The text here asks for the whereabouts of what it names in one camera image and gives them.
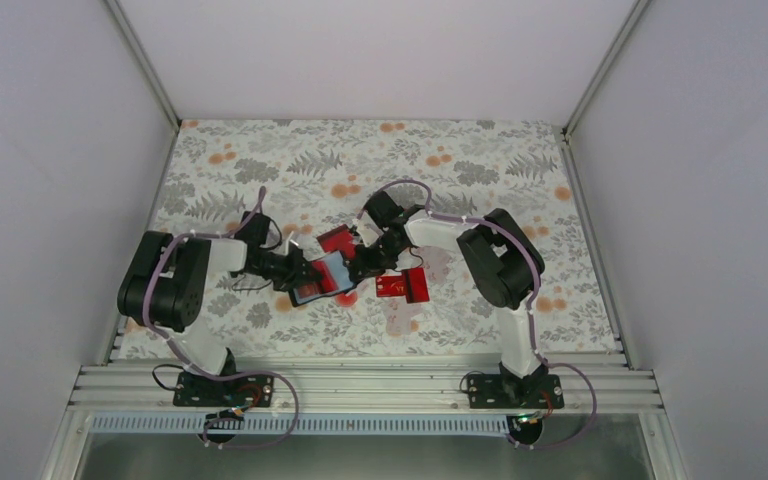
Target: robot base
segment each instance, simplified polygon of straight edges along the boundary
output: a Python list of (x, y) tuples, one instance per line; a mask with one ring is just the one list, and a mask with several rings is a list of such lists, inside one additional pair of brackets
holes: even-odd
[(272, 404), (274, 379), (268, 375), (252, 375), (233, 382), (214, 382), (199, 375), (182, 372), (172, 405), (176, 407), (238, 407), (254, 400), (257, 386), (262, 392), (252, 407), (267, 408)]
[(557, 375), (543, 375), (529, 390), (530, 395), (516, 398), (504, 388), (502, 375), (487, 373), (471, 373), (466, 376), (466, 387), (469, 395), (469, 408), (476, 410), (499, 409), (547, 409), (546, 396), (551, 402), (552, 409), (564, 407), (564, 393), (561, 380)]

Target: robotic arm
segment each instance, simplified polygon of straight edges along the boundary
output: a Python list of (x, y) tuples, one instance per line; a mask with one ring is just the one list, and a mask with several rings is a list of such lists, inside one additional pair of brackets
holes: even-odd
[[(230, 375), (236, 372), (230, 350), (215, 341), (204, 322), (196, 321), (208, 273), (227, 271), (232, 276), (263, 277), (272, 282), (274, 290), (288, 292), (293, 305), (298, 306), (350, 291), (365, 279), (396, 269), (400, 255), (409, 248), (438, 247), (463, 255), (479, 292), (497, 307), (495, 315), (502, 338), (500, 375), (485, 375), (481, 377), (482, 385), (470, 387), (474, 392), (470, 395), (471, 407), (544, 408), (546, 400), (541, 395), (546, 392), (552, 392), (554, 408), (563, 407), (558, 377), (550, 375), (530, 349), (529, 320), (521, 304), (534, 289), (535, 279), (509, 239), (486, 225), (433, 218), (418, 205), (404, 209), (385, 192), (373, 195), (364, 210), (380, 235), (365, 225), (352, 229), (344, 225), (319, 237), (329, 253), (313, 261), (305, 259), (291, 239), (286, 241), (283, 253), (264, 247), (271, 219), (261, 213), (255, 213), (233, 238), (189, 239), (175, 250), (158, 279), (150, 304), (154, 326), (165, 329), (186, 356), (206, 372)], [(543, 272), (542, 257), (508, 212), (495, 209), (484, 220), (512, 234), (525, 246), (538, 273)], [(356, 243), (357, 236), (362, 243)], [(167, 233), (144, 234), (119, 289), (120, 313), (143, 323), (149, 278), (171, 240), (172, 235)], [(182, 375), (192, 376), (186, 372)], [(209, 382), (192, 380), (202, 384), (202, 391)], [(200, 397), (213, 402), (210, 405), (230, 401), (234, 385), (214, 387), (213, 398), (204, 393)]]

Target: metal frame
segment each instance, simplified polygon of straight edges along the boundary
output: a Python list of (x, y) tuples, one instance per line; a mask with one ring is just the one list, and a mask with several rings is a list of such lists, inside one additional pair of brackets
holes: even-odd
[[(549, 358), (552, 361), (572, 363), (582, 368), (596, 389), (599, 412), (639, 415), (656, 479), (683, 480), (686, 475), (663, 410), (655, 376), (651, 371), (632, 369), (637, 364), (636, 357), (634, 350), (629, 349), (629, 339), (622, 334), (614, 295), (605, 273), (605, 266), (593, 233), (590, 214), (569, 147), (570, 134), (575, 131), (588, 104), (614, 65), (619, 52), (650, 2), (651, 0), (638, 0), (634, 4), (568, 124), (563, 129), (555, 129), (558, 146), (581, 218), (582, 229), (593, 259), (594, 270), (605, 299), (608, 319), (620, 342), (621, 350), (605, 354), (550, 354)], [(104, 0), (104, 4), (131, 49), (135, 61), (143, 71), (158, 104), (177, 131), (180, 119), (119, 1)], [(166, 171), (171, 163), (176, 141), (177, 136), (167, 155)], [(154, 216), (157, 207), (156, 197), (150, 219)], [(124, 319), (116, 316), (116, 320), (117, 328), (110, 329), (111, 335), (97, 357), (97, 364), (101, 366), (81, 368), (44, 469), (42, 478), (46, 480), (73, 479), (80, 474), (87, 436), (94, 431), (93, 429), (116, 431), (119, 428), (118, 431), (129, 431), (128, 429), (147, 431), (146, 429), (152, 427), (173, 428), (171, 425), (179, 424), (170, 423), (169, 419), (172, 417), (180, 417), (186, 423), (187, 418), (200, 419), (204, 413), (216, 410), (215, 408), (184, 409), (172, 406), (171, 393), (156, 388), (151, 379), (150, 372), (157, 361), (116, 359), (117, 347), (121, 342), (121, 334), (124, 333)], [(471, 370), (495, 372), (499, 360), (500, 356), (496, 354), (350, 359), (255, 358), (239, 359), (238, 364), (245, 366), (246, 369), (273, 370), (285, 375), (298, 390), (303, 408), (302, 419), (308, 422), (299, 433), (321, 434), (322, 431), (329, 429), (345, 433), (345, 429), (354, 428), (355, 421), (439, 422), (446, 420), (454, 422), (449, 426), (463, 426), (464, 422), (481, 422), (482, 420), (485, 423), (489, 421), (490, 424), (495, 424), (506, 414), (530, 413), (517, 409), (485, 412), (469, 409), (466, 395), (459, 390), (459, 382), (463, 375)], [(556, 372), (561, 376), (567, 405), (563, 410), (557, 410), (555, 413), (589, 413), (591, 400), (584, 382), (573, 372), (563, 369), (558, 369)], [(159, 377), (161, 381), (174, 383), (176, 373), (159, 372)], [(255, 430), (259, 429), (259, 431), (253, 432), (249, 426), (246, 429), (247, 433), (274, 434), (275, 432), (270, 428), (274, 429), (275, 424), (269, 423), (267, 419), (277, 418), (276, 421), (280, 423), (289, 418), (289, 414), (293, 411), (292, 398), (286, 387), (280, 383), (276, 385), (272, 405), (269, 409), (252, 411), (249, 418), (254, 421), (261, 419), (261, 423), (253, 424), (258, 425)], [(323, 429), (324, 424), (321, 423), (323, 419), (336, 422), (327, 425), (337, 425), (337, 427), (328, 426)], [(373, 431), (374, 426), (377, 425), (375, 423), (361, 425), (373, 426), (367, 434), (381, 434)], [(393, 425), (397, 425), (397, 430), (401, 433), (407, 431), (407, 433), (422, 434), (420, 431), (411, 431), (414, 425), (411, 423)], [(452, 431), (460, 432), (453, 434), (477, 433), (469, 428)]]
[(640, 426), (655, 480), (687, 480), (666, 413), (641, 413)]
[(72, 480), (78, 477), (92, 423), (92, 412), (67, 411), (63, 415), (43, 468), (43, 480)]
[[(550, 355), (553, 361), (574, 363), (596, 388), (600, 412), (640, 413), (663, 409), (652, 372), (631, 371), (621, 354)], [(510, 409), (470, 410), (460, 380), (471, 370), (494, 372), (498, 355), (393, 357), (370, 359), (240, 359), (244, 369), (272, 370), (286, 376), (298, 391), (306, 413), (340, 414), (524, 414)], [(172, 405), (172, 394), (157, 388), (150, 372), (153, 362), (113, 361), (105, 367), (83, 367), (69, 400), (69, 411), (192, 411)], [(573, 372), (558, 369), (566, 407), (558, 414), (582, 414), (591, 409), (586, 384)], [(174, 384), (177, 372), (158, 372)], [(276, 414), (292, 413), (286, 387), (276, 384), (272, 407)]]
[(177, 133), (181, 118), (175, 112), (175, 108), (172, 106), (172, 101), (169, 100), (169, 95), (166, 94), (166, 90), (163, 88), (160, 77), (158, 77), (157, 72), (151, 65), (148, 55), (146, 55), (145, 49), (143, 49), (140, 39), (134, 31), (134, 27), (128, 20), (127, 15), (125, 15), (125, 10), (122, 8), (119, 0), (102, 0), (102, 3), (107, 7), (113, 23), (122, 35), (122, 39), (125, 41), (134, 61), (142, 72), (143, 78), (145, 78), (152, 95), (154, 95), (157, 101), (157, 105), (163, 110), (163, 114), (166, 116), (169, 124), (172, 125), (172, 128)]
[(599, 63), (599, 67), (596, 68), (596, 73), (593, 74), (593, 78), (590, 79), (590, 83), (587, 84), (587, 88), (584, 90), (584, 95), (581, 96), (581, 99), (575, 106), (575, 109), (573, 110), (572, 115), (570, 116), (570, 119), (565, 127), (567, 135), (572, 135), (572, 133), (578, 127), (578, 123), (581, 121), (581, 117), (584, 116), (584, 112), (587, 110), (590, 102), (593, 101), (593, 96), (599, 90), (599, 87), (602, 86), (605, 78), (607, 78), (608, 72), (610, 72), (611, 68), (613, 68), (617, 57), (619, 56), (623, 47), (625, 47), (626, 43), (628, 43), (628, 39), (634, 31), (634, 28), (640, 22), (643, 13), (646, 11), (646, 8), (651, 2), (652, 0), (636, 0), (634, 5), (632, 5), (631, 10), (629, 11), (628, 16), (625, 18), (622, 27), (620, 27), (620, 30), (617, 32), (617, 36), (614, 37), (614, 41), (611, 42), (611, 46), (608, 48), (608, 52), (605, 54), (605, 57), (602, 58), (602, 62)]
[(614, 291), (611, 288), (611, 282), (608, 280), (605, 262), (602, 259), (602, 250), (596, 239), (596, 232), (593, 228), (593, 220), (590, 217), (590, 210), (585, 201), (584, 190), (581, 186), (581, 179), (578, 176), (578, 168), (575, 165), (575, 157), (572, 155), (572, 149), (569, 144), (569, 135), (561, 127), (553, 127), (555, 138), (558, 142), (558, 148), (561, 151), (561, 159), (567, 170), (567, 179), (570, 189), (572, 189), (573, 200), (575, 201), (578, 217), (581, 219), (581, 229), (584, 231), (584, 240), (587, 243), (587, 249), (590, 251), (590, 260), (593, 262), (593, 271), (596, 274), (596, 280), (599, 282), (599, 289), (602, 292), (602, 299), (605, 304), (605, 313), (608, 315), (608, 322), (614, 330), (617, 341), (621, 344), (621, 350), (628, 358), (629, 368), (634, 369), (640, 365), (637, 350), (633, 341), (624, 334), (619, 315), (617, 313)]
[[(175, 125), (175, 135), (172, 137), (172, 141), (169, 142), (169, 147), (166, 151), (165, 159), (166, 163), (163, 165), (163, 173), (160, 174), (160, 181), (155, 189), (154, 198), (151, 201), (151, 210), (146, 218), (145, 229), (148, 230), (151, 227), (151, 223), (154, 221), (154, 217), (157, 215), (157, 211), (160, 209), (160, 190), (163, 184), (166, 183), (166, 176), (169, 175), (169, 168), (172, 165), (172, 155), (175, 154), (175, 145), (178, 143), (178, 126)], [(122, 335), (125, 333), (125, 321), (126, 318), (122, 316), (115, 308), (110, 312), (110, 320), (108, 328), (105, 330), (107, 335), (104, 341), (101, 343), (98, 351), (95, 355), (96, 365), (107, 365), (110, 360), (110, 355), (114, 349), (122, 342)]]

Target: white wall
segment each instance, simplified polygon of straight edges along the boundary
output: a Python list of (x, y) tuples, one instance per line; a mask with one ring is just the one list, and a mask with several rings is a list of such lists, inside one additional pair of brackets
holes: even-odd
[(172, 130), (100, 1), (0, 1), (0, 479), (38, 478)]
[(121, 0), (178, 114), (564, 124), (633, 0)]
[(768, 479), (768, 2), (653, 2), (573, 140), (689, 473)]

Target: table surface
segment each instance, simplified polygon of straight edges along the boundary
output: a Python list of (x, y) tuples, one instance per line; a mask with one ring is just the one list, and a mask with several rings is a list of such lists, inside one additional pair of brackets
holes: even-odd
[[(543, 256), (536, 304), (545, 351), (613, 349), (613, 333), (551, 126), (540, 122), (376, 120), (187, 120), (160, 191), (155, 230), (233, 228), (268, 189), (264, 213), (308, 258), (315, 237), (348, 223), (366, 198), (397, 178), (434, 191), (442, 213), (508, 210)], [(424, 192), (388, 190), (402, 205)], [(257, 278), (210, 276), (199, 321), (235, 354), (280, 357), (499, 352), (492, 307), (465, 262), (420, 248), (431, 301), (377, 298), (371, 281), (350, 295), (292, 308), (286, 293)], [(124, 358), (170, 358), (154, 334), (129, 320)]]

